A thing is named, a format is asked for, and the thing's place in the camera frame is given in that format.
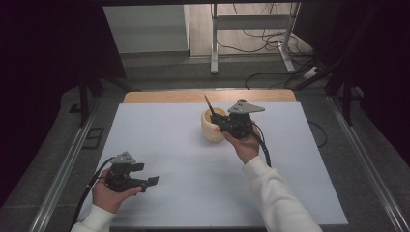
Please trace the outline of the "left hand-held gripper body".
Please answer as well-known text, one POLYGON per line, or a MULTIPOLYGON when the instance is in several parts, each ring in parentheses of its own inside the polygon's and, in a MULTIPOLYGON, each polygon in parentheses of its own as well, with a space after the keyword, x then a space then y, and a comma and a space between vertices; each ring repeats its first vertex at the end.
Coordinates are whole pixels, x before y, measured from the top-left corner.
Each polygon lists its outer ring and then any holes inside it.
POLYGON ((141 187, 142 180, 133 179, 130 176, 131 166, 137 162, 128 151, 114 157, 110 163, 111 167, 105 179, 109 189, 123 192, 128 189, 141 187))

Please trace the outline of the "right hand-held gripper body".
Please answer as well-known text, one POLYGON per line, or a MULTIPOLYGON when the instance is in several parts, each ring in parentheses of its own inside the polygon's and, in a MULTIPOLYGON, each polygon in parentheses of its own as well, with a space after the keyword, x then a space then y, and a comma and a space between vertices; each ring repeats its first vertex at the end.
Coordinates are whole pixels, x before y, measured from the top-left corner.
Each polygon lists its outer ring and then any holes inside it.
POLYGON ((228 115, 222 117, 220 130, 229 132, 236 139, 247 138, 253 132, 250 114, 263 112, 264 110, 265 108, 262 106, 239 99, 228 109, 228 115))

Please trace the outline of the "cream pen holder cup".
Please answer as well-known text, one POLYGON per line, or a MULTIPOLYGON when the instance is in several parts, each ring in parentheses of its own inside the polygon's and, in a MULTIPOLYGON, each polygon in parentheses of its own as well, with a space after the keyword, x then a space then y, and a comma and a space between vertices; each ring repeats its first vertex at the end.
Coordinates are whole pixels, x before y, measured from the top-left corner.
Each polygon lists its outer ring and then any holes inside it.
POLYGON ((216 125, 211 122, 210 109, 205 110, 201 115, 201 132, 203 137, 213 143, 222 142, 224 137, 222 132, 215 131, 216 125))

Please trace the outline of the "black pen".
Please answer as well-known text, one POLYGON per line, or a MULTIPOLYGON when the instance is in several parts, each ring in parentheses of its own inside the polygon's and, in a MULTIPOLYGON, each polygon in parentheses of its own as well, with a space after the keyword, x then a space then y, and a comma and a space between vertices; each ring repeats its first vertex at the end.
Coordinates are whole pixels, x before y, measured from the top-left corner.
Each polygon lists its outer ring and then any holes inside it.
POLYGON ((208 107, 209 107, 209 109, 210 109, 210 112, 211 112, 211 116, 210 116, 210 117, 212 117, 212 116, 214 116, 214 114, 215 114, 214 108, 212 107, 212 105, 211 105, 211 103, 210 103, 210 101, 209 101, 209 99, 208 99, 208 97, 207 97, 206 95, 204 95, 204 98, 205 98, 205 101, 206 101, 206 103, 207 103, 207 105, 208 105, 208 107))

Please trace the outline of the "person's left hand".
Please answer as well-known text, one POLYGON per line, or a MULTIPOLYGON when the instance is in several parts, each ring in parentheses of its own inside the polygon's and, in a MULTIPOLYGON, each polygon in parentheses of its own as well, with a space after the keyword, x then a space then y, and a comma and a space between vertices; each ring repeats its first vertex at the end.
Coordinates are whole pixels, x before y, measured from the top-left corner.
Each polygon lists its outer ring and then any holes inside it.
POLYGON ((116 192, 105 184, 109 168, 104 170, 92 189, 93 204, 112 214, 116 214, 121 204, 131 196, 142 192, 142 187, 130 188, 123 192, 116 192))

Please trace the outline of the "person's right hand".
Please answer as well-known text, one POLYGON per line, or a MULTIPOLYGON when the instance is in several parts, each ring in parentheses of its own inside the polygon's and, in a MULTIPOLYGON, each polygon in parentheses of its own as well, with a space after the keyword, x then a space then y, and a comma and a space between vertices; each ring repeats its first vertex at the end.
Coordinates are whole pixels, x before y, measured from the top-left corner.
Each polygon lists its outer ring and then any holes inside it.
POLYGON ((243 164, 248 163, 259 155, 259 142, 253 136, 250 135, 247 138, 236 139, 227 131, 224 131, 222 135, 234 147, 237 156, 243 164))

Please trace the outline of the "white table board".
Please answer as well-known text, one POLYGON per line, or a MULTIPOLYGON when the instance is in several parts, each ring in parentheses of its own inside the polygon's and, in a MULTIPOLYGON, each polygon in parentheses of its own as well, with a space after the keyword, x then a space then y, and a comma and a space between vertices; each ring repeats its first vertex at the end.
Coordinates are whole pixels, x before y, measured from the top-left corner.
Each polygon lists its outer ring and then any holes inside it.
MULTIPOLYGON (((252 199, 242 163, 226 141, 201 133, 207 104, 122 103, 102 160, 129 152, 144 168, 138 179, 158 183, 127 199, 112 229, 256 228, 263 220, 252 199)), ((297 101, 264 102, 251 118, 262 129, 270 159, 321 225, 347 219, 297 101)))

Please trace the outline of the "wooden table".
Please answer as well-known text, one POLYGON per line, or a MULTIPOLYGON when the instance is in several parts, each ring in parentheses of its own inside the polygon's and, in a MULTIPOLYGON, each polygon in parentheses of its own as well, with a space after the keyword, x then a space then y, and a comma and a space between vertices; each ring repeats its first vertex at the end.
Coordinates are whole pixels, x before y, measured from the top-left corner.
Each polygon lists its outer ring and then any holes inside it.
POLYGON ((129 92, 123 103, 190 103, 235 102, 245 99, 248 102, 295 102, 296 97, 290 90, 184 90, 129 92))

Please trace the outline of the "black tripod stand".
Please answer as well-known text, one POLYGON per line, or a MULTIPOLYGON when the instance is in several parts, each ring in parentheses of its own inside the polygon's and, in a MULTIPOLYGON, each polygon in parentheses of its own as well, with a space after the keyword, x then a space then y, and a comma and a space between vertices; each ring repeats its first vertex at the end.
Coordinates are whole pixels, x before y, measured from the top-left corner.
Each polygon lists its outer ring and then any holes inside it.
POLYGON ((329 45, 324 52, 333 52, 331 61, 325 65, 322 70, 308 80, 304 80, 296 85, 289 85, 287 89, 292 91, 301 91, 309 85, 328 77, 328 82, 324 87, 325 94, 335 96, 339 90, 342 90, 341 114, 349 126, 352 125, 350 112, 351 101, 353 100, 352 88, 353 77, 352 67, 353 59, 356 57, 359 43, 377 12, 377 4, 364 4, 360 8, 351 8, 346 10, 347 13, 354 14, 347 22, 348 28, 345 29, 332 45, 329 45))
POLYGON ((123 89, 126 93, 132 92, 133 88, 119 78, 114 78, 103 72, 82 72, 79 77, 79 104, 73 104, 70 113, 80 114, 79 126, 82 128, 90 118, 90 109, 88 102, 88 92, 91 92, 93 97, 102 97, 104 93, 102 79, 123 89))

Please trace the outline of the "white power strip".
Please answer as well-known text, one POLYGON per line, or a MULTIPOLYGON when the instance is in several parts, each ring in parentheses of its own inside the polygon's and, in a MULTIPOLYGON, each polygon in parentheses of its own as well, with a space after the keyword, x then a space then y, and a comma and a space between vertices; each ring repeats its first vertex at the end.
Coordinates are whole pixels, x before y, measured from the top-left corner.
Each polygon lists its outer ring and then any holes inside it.
POLYGON ((313 76, 315 76, 316 74, 318 74, 320 72, 320 69, 317 67, 312 67, 310 70, 308 70, 304 75, 303 75, 303 79, 310 79, 313 76))

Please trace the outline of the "white cabinet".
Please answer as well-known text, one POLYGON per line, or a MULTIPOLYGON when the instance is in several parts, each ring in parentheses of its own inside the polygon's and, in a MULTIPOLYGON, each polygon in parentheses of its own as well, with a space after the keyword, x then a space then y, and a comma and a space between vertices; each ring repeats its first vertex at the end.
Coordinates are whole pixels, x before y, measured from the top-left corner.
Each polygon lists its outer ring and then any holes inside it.
POLYGON ((184 5, 104 7, 120 53, 188 51, 184 5))

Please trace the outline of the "dark curtain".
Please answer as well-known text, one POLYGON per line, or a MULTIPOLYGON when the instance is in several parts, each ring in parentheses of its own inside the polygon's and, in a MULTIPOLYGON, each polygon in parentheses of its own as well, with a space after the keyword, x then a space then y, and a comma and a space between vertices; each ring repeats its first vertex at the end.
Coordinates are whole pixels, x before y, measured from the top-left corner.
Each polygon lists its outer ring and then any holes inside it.
POLYGON ((371 6, 375 14, 326 91, 337 92, 343 82, 360 88, 367 117, 410 165, 410 0, 304 2, 294 34, 330 67, 347 51, 371 6))
POLYGON ((103 7, 0 0, 0 207, 42 146, 62 95, 84 78, 126 76, 103 7))

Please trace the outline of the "aluminium rail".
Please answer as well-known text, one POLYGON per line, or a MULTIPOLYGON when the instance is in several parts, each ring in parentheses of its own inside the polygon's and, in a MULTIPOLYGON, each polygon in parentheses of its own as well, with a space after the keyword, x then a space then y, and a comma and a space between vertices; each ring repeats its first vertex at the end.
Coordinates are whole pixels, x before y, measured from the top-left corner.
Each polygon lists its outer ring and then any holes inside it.
POLYGON ((328 97, 327 101, 330 103, 334 114, 337 117, 342 130, 347 137, 347 140, 351 144, 362 169, 366 173, 366 176, 371 183, 375 194, 377 195, 384 211, 386 212, 391 224, 393 225, 395 232, 410 232, 410 223, 404 218, 404 214, 399 208, 393 194, 388 189, 385 182, 382 180, 381 175, 377 171, 374 163, 367 153, 366 148, 361 142, 359 136, 356 134, 354 128, 348 124, 342 115, 342 107, 337 101, 337 97, 328 97))
POLYGON ((73 143, 63 159, 60 168, 58 169, 58 172, 56 173, 51 186, 45 195, 40 209, 34 217, 34 220, 29 228, 29 232, 45 232, 58 200, 73 170, 73 166, 76 162, 86 135, 93 124, 98 107, 99 106, 96 103, 91 105, 89 116, 83 123, 82 127, 77 130, 73 143))

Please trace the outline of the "white metal stand frame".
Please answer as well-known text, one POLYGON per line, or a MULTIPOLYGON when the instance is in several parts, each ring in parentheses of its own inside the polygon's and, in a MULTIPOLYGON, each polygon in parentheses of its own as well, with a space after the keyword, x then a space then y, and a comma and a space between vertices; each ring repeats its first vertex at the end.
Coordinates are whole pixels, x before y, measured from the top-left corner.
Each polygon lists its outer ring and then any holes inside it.
POLYGON ((296 70, 289 55, 288 42, 294 28, 300 3, 291 4, 289 14, 260 14, 260 15, 218 15, 218 5, 212 4, 212 50, 211 73, 219 71, 218 31, 220 30, 264 30, 284 29, 284 39, 277 42, 278 51, 289 73, 296 70))

